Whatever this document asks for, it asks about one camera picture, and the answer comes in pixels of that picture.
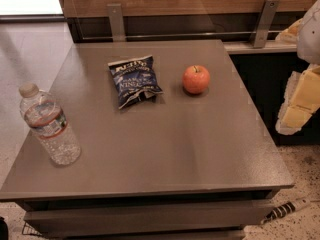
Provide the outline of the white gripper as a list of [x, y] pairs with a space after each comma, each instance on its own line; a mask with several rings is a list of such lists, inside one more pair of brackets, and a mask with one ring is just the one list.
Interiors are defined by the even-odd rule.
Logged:
[[[297, 55], [310, 64], [320, 64], [320, 0], [299, 19], [281, 31], [277, 42], [295, 44]], [[282, 135], [293, 135], [320, 108], [320, 66], [310, 65], [302, 73], [293, 71], [289, 77], [275, 129]]]

